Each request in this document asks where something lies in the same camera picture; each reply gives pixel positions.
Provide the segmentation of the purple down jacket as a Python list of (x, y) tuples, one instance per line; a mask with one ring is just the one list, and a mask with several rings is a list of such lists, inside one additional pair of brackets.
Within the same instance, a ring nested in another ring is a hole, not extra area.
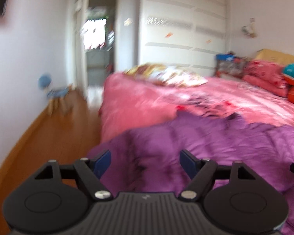
[(230, 165), (241, 160), (283, 194), (289, 216), (283, 234), (294, 234), (294, 127), (249, 124), (238, 114), (210, 118), (180, 111), (173, 120), (121, 133), (94, 147), (92, 159), (104, 150), (112, 161), (101, 178), (112, 194), (179, 193), (189, 178), (179, 163), (181, 150), (199, 159)]

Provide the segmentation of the pink bed blanket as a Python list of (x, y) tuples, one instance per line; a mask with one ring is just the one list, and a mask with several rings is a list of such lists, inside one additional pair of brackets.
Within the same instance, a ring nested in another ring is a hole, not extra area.
[(198, 116), (238, 113), (248, 123), (294, 127), (294, 104), (245, 81), (209, 78), (194, 88), (163, 87), (123, 73), (110, 75), (103, 87), (101, 141), (122, 132), (172, 120), (179, 110)]

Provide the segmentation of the patterned yellow pillow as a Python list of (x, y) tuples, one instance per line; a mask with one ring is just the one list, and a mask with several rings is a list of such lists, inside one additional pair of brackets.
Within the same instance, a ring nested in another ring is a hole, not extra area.
[(192, 88), (208, 83), (208, 80), (198, 73), (159, 63), (137, 65), (124, 71), (123, 74), (164, 87)]

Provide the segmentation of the pink folded quilt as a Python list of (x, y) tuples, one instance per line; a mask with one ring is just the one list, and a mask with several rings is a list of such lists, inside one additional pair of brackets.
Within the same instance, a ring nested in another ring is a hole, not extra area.
[(286, 98), (288, 83), (283, 76), (284, 66), (264, 60), (252, 60), (244, 69), (242, 80)]

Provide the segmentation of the blue box on nightstand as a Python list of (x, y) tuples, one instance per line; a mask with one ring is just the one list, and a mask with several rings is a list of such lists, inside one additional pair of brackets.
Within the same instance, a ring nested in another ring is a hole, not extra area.
[(232, 54), (217, 54), (216, 60), (218, 61), (234, 61), (235, 56)]

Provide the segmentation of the yellow padded headboard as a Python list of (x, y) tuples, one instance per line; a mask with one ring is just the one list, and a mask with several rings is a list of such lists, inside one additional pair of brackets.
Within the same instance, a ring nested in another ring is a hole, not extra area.
[(255, 60), (264, 60), (287, 66), (289, 64), (294, 64), (294, 55), (286, 54), (283, 52), (271, 50), (271, 49), (261, 49), (256, 53)]

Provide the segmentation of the white sliding wardrobe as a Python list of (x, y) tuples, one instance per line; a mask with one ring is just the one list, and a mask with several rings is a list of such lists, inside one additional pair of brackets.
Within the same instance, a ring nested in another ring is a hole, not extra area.
[(229, 49), (229, 0), (141, 0), (139, 64), (216, 72), (216, 56)]

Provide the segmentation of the white room door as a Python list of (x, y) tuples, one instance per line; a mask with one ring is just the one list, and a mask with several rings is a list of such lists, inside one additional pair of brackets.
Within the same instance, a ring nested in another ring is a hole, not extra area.
[(87, 98), (87, 65), (84, 48), (84, 25), (87, 21), (89, 0), (74, 0), (74, 70), (75, 88), (79, 94)]

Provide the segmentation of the wall lamp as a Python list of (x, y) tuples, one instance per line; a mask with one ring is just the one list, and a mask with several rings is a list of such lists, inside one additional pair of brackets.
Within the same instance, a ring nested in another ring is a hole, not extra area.
[(256, 33), (256, 30), (255, 30), (254, 24), (255, 24), (255, 18), (251, 18), (249, 25), (245, 25), (245, 26), (242, 27), (242, 33), (244, 35), (246, 35), (247, 37), (256, 38), (257, 33)]

